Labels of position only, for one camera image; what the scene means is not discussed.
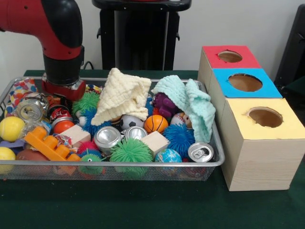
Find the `metal basket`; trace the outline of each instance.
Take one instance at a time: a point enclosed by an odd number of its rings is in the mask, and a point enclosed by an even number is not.
[[[35,79],[40,91],[41,78]],[[0,96],[0,115],[3,118],[9,93],[15,82],[9,83]],[[87,84],[103,86],[106,79],[85,78]],[[159,80],[152,80],[153,88]],[[200,90],[205,91],[202,83],[197,82]],[[216,166],[224,162],[224,150],[216,124],[213,124],[213,135],[210,145],[214,156],[206,163],[116,163],[116,162],[59,162],[59,161],[8,161],[0,160],[0,178],[2,179],[42,179],[42,180],[200,180],[206,181]],[[87,175],[80,172],[81,167],[99,167],[99,175]]]

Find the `light green crocheted cloth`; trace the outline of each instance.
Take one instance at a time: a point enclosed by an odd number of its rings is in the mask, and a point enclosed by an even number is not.
[[[199,90],[194,80],[189,79],[184,85],[177,75],[166,76],[157,83],[152,92],[166,94],[189,116],[196,142],[210,142],[216,109],[211,103],[211,97]]]

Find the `white wall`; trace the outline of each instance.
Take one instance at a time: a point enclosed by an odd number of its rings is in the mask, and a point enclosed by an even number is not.
[[[101,68],[96,39],[99,9],[91,0],[76,0],[82,13],[85,60]],[[197,70],[202,45],[245,44],[274,78],[295,17],[303,0],[193,0],[180,13],[180,37],[174,69]],[[43,69],[41,46],[28,35],[0,32],[0,91],[27,69]]]

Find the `orange ball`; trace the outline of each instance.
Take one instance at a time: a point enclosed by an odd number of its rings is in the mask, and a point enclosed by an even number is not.
[[[55,134],[61,134],[62,132],[64,132],[65,130],[71,128],[72,126],[74,126],[74,123],[67,120],[67,121],[61,121],[59,123],[57,123],[54,127],[54,133]]]
[[[157,115],[157,114],[148,117],[144,123],[144,129],[149,134],[154,131],[158,131],[159,133],[162,133],[167,127],[168,127],[167,120],[161,115]]]

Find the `green table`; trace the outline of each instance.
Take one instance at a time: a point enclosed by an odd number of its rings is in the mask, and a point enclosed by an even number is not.
[[[125,73],[197,76],[196,71]],[[82,77],[107,74],[81,72]],[[229,192],[220,168],[206,182],[0,181],[0,209],[3,229],[303,229],[305,165],[288,191]]]

